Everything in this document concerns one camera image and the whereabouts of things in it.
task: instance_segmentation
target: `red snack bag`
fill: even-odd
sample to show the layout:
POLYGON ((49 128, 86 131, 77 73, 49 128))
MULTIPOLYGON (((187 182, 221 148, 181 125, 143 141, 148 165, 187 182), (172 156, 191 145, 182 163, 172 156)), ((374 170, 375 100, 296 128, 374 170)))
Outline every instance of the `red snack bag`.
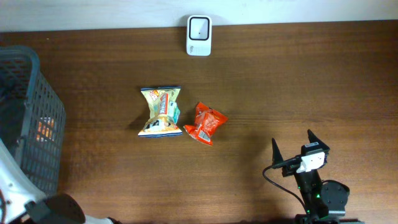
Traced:
POLYGON ((213 141, 210 139, 211 136, 216 132, 216 129, 227 120, 228 118, 217 110, 213 110, 203 103, 199 103, 195 115, 195 125, 185 125, 184 128, 194 139, 212 146, 213 141))

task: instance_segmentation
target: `white object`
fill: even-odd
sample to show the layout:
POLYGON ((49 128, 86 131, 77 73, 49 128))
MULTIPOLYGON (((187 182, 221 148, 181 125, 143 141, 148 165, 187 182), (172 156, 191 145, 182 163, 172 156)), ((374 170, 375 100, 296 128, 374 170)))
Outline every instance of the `white object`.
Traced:
POLYGON ((211 53, 211 18, 190 16, 187 21, 187 53, 192 56, 208 56, 211 53))
POLYGON ((297 173, 310 172, 311 170, 317 169, 323 165, 325 161, 325 153, 318 152, 309 156, 301 157, 300 168, 297 169, 297 173))
POLYGON ((85 217, 86 217, 85 224, 113 224, 113 222, 108 218, 99 219, 99 218, 93 218, 89 215, 85 215, 85 217))
POLYGON ((0 139, 0 189, 6 203, 6 223, 25 212, 27 202, 46 198, 21 171, 14 158, 0 139))

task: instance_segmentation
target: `gray plastic basket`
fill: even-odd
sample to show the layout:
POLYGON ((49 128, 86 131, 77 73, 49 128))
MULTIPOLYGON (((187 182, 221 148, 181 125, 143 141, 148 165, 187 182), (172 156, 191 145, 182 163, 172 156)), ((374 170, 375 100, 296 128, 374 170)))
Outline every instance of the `gray plastic basket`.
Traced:
POLYGON ((28 47, 0 47, 0 138, 25 175, 57 191, 65 108, 28 47))

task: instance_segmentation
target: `wood grain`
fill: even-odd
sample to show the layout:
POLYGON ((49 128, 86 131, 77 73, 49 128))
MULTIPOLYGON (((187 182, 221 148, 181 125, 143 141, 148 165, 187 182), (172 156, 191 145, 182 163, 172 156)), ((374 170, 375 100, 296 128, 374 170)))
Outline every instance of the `wood grain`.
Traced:
MULTIPOLYGON (((223 26, 209 57, 184 28, 29 32, 3 45, 37 51, 67 111, 59 191, 124 223, 234 223, 302 213, 261 175, 271 138, 285 158, 310 128, 330 147, 323 179, 351 188, 346 218, 398 220, 398 21, 223 26), (141 139, 139 89, 181 85, 179 124, 202 101, 229 117, 213 147, 184 133, 141 139)), ((294 178, 270 177, 289 189, 294 178)))

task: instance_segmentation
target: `white wall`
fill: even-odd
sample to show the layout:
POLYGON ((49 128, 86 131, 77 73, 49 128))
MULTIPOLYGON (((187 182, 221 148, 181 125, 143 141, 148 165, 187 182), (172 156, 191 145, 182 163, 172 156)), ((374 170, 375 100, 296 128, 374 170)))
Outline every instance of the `white wall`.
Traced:
POLYGON ((398 19, 398 0, 0 0, 0 31, 398 19))

